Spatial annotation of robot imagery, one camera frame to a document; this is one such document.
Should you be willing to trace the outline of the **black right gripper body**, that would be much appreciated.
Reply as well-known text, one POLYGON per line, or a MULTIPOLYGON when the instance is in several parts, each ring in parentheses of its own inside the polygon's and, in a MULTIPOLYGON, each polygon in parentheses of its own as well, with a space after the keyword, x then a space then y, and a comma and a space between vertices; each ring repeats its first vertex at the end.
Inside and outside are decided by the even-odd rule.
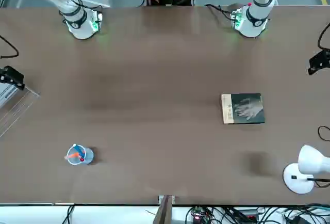
POLYGON ((1 83, 11 84, 11 82, 16 82, 16 72, 18 71, 11 66, 1 68, 1 83))

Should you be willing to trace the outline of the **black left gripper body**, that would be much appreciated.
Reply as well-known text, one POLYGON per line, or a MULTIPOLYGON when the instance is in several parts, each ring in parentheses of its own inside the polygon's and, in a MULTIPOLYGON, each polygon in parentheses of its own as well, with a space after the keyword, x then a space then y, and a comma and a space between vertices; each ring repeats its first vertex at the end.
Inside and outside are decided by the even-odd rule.
POLYGON ((329 50, 322 50, 317 54, 318 68, 329 68, 329 50))

